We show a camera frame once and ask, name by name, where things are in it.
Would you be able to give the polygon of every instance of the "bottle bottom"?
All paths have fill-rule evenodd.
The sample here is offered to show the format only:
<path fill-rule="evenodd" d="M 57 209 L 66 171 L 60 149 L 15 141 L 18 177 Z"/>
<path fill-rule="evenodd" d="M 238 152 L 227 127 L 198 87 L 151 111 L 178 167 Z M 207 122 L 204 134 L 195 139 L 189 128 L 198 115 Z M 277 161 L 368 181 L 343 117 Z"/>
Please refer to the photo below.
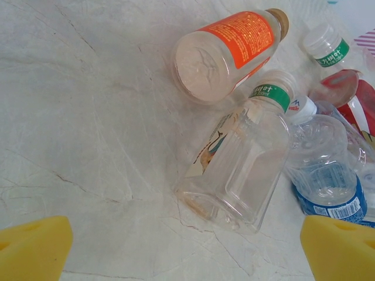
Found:
<path fill-rule="evenodd" d="M 197 193 L 194 191 L 175 191 L 177 198 L 189 207 L 200 218 L 210 221 L 219 227 L 242 234 L 253 234 L 258 228 L 253 222 L 246 220 L 238 204 L 231 204 L 230 198 L 219 198 L 212 194 Z"/>

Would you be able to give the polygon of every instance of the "bottle cap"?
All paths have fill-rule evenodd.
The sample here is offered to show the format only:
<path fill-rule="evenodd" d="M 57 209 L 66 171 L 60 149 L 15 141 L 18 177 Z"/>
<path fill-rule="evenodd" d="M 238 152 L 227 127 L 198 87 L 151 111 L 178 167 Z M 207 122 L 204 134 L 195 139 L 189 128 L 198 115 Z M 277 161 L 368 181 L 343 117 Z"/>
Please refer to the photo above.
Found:
<path fill-rule="evenodd" d="M 303 45 L 311 56 L 321 59 L 333 52 L 341 40 L 339 32 L 328 23 L 322 23 L 305 36 Z"/>
<path fill-rule="evenodd" d="M 297 89 L 297 82 L 294 76 L 289 72 L 280 69 L 271 69 L 266 71 L 259 79 L 257 85 L 274 84 L 284 88 L 290 99 L 294 99 L 294 93 Z"/>
<path fill-rule="evenodd" d="M 269 12 L 272 16 L 274 16 L 279 22 L 280 29 L 281 29 L 281 36 L 280 36 L 280 41 L 281 41 L 288 34 L 288 30 L 289 30 L 288 16 L 282 10 L 275 9 L 275 8 L 268 9 L 266 11 Z"/>
<path fill-rule="evenodd" d="M 290 73 L 272 69 L 261 76 L 249 98 L 270 98 L 286 112 L 291 100 L 294 99 L 296 88 L 296 81 Z"/>
<path fill-rule="evenodd" d="M 299 95 L 289 104 L 286 116 L 295 124 L 294 121 L 297 121 L 303 116 L 316 114 L 317 110 L 312 100 L 305 95 Z"/>

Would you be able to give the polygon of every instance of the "white marble surface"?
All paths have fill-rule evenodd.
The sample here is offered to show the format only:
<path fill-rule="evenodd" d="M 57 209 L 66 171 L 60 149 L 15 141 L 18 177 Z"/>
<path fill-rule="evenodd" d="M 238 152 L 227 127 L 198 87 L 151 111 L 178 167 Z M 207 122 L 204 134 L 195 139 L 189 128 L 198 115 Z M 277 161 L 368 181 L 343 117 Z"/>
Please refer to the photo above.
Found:
<path fill-rule="evenodd" d="M 313 280 L 304 219 L 282 178 L 261 232 L 206 225 L 172 186 L 214 120 L 168 70 L 179 37 L 242 10 L 282 8 L 289 35 L 266 66 L 301 91 L 318 69 L 300 50 L 324 0 L 0 0 L 0 228 L 51 215 L 74 231 L 63 281 Z"/>

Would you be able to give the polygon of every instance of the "plastic bottle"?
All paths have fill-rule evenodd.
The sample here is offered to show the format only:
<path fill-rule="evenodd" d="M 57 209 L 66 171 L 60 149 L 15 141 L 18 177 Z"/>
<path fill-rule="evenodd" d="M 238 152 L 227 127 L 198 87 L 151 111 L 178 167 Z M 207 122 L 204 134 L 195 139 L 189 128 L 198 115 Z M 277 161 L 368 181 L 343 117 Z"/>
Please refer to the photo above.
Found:
<path fill-rule="evenodd" d="M 312 29 L 304 38 L 305 50 L 324 70 L 322 78 L 343 69 L 354 69 L 368 73 L 367 64 L 374 58 L 367 56 L 362 47 L 349 44 L 330 24 L 322 23 Z"/>
<path fill-rule="evenodd" d="M 310 90 L 313 101 L 328 101 L 375 148 L 375 89 L 354 70 L 341 70 Z"/>
<path fill-rule="evenodd" d="M 344 125 L 326 115 L 303 117 L 297 123 L 285 171 L 305 214 L 361 222 L 367 203 L 350 168 Z"/>
<path fill-rule="evenodd" d="M 252 76 L 287 35 L 279 9 L 240 12 L 185 35 L 172 52 L 172 75 L 192 101 L 214 104 Z"/>
<path fill-rule="evenodd" d="M 349 165 L 357 174 L 367 201 L 367 214 L 364 220 L 375 220 L 375 151 L 340 112 L 327 101 L 314 103 L 305 95 L 297 96 L 289 105 L 286 116 L 294 124 L 301 120 L 304 121 L 303 117 L 313 114 L 332 116 L 344 125 Z"/>
<path fill-rule="evenodd" d="M 294 92 L 293 76 L 266 72 L 244 105 L 219 120 L 177 197 L 224 228 L 257 232 L 288 154 L 284 112 Z"/>
<path fill-rule="evenodd" d="M 345 127 L 347 135 L 347 149 L 349 153 L 350 167 L 357 173 L 361 173 L 368 163 L 375 164 L 375 151 L 363 139 L 351 124 L 340 114 L 340 112 L 327 101 L 313 102 L 305 95 L 299 95 L 289 105 L 286 116 L 293 124 L 301 120 L 302 117 L 313 114 L 332 116 L 339 120 Z"/>

